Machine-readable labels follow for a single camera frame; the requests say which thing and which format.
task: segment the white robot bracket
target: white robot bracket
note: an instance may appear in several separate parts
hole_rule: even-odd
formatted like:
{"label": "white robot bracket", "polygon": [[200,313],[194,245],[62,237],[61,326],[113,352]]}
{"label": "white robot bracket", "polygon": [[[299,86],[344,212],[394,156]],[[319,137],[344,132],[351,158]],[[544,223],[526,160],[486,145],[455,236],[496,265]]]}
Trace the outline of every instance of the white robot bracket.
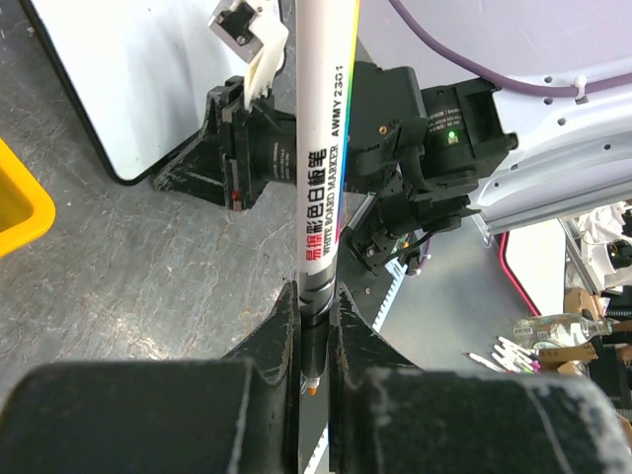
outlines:
{"label": "white robot bracket", "polygon": [[275,12],[273,0],[222,0],[209,21],[210,29],[248,63],[244,75],[244,107],[267,95],[283,64],[289,31]]}

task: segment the red edge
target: red edge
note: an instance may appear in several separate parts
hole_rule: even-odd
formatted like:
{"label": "red edge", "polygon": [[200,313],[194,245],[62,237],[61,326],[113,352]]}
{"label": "red edge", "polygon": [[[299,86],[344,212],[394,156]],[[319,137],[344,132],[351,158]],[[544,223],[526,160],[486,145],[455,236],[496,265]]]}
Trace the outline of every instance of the red edge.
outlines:
{"label": "red edge", "polygon": [[507,263],[507,245],[509,241],[510,241],[510,233],[505,232],[501,237],[501,248],[498,254],[499,260],[501,261],[501,267],[503,268],[503,272],[505,272],[505,275],[507,275],[507,277],[510,279],[513,286],[519,293],[519,295],[522,297],[526,305],[529,307],[529,310],[531,311],[531,313],[533,313],[533,316],[540,316],[542,313],[540,313],[540,311],[537,309],[537,306],[535,306],[535,303],[529,297],[525,289],[520,284],[520,281],[517,279],[514,272],[512,271],[512,269]]}

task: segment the white cable tie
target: white cable tie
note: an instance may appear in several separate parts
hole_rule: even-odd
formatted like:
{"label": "white cable tie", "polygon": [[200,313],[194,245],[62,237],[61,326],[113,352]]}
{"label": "white cable tie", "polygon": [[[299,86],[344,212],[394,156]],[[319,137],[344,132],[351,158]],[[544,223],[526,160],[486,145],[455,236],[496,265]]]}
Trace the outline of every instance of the white cable tie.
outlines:
{"label": "white cable tie", "polygon": [[575,78],[575,87],[577,87],[578,93],[575,98],[576,101],[580,101],[586,96],[586,85],[589,83],[588,77],[581,75]]}

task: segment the yellow bin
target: yellow bin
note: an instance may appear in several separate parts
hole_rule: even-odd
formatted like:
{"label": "yellow bin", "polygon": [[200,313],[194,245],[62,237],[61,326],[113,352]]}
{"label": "yellow bin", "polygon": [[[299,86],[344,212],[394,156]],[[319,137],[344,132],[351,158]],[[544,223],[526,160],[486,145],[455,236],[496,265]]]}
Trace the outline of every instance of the yellow bin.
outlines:
{"label": "yellow bin", "polygon": [[54,218],[50,196],[0,140],[0,257],[41,237]]}

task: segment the plastic bottle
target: plastic bottle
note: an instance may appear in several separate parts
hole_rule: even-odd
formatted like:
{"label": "plastic bottle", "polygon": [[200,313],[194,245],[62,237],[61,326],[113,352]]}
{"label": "plastic bottle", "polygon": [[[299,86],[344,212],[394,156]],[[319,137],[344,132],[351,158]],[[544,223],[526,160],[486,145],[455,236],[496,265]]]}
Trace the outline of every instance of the plastic bottle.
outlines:
{"label": "plastic bottle", "polygon": [[579,314],[521,319],[513,326],[515,343],[525,349],[574,348],[607,334],[612,334],[608,321],[591,321]]}

